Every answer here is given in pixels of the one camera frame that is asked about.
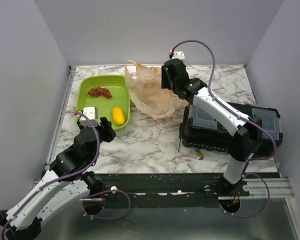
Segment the orange printed plastic bag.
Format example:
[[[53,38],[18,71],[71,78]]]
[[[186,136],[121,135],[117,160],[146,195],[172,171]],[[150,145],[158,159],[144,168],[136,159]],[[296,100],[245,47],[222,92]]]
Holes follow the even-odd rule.
[[[130,99],[138,110],[154,120],[170,118],[188,105],[172,90],[162,89],[162,76],[160,66],[148,67],[133,60],[125,62],[125,85]]]

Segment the yellow fake fruit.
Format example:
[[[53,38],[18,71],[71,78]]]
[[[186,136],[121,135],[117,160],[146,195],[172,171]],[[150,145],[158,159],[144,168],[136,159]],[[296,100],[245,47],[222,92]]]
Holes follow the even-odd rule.
[[[112,117],[117,126],[122,126],[126,122],[124,112],[120,107],[114,107],[112,109]]]

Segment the red fake grape bunch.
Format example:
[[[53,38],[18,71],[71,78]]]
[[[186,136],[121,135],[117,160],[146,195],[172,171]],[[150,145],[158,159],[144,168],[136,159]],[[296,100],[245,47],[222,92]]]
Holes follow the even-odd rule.
[[[100,86],[90,89],[88,91],[88,95],[96,98],[100,96],[103,96],[107,99],[112,98],[112,94],[110,90],[108,88],[100,87]]]

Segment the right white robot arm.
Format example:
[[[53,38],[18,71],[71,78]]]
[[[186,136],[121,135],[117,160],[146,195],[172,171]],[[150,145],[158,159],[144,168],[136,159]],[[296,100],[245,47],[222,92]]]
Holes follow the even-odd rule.
[[[248,115],[217,97],[202,80],[191,79],[182,60],[170,59],[163,64],[162,70],[166,74],[166,78],[161,81],[163,89],[172,90],[180,99],[207,112],[230,134],[230,158],[223,173],[220,191],[226,196],[233,195],[238,190],[238,183],[243,178],[248,161],[262,143],[262,120],[253,117],[252,123],[248,123]]]

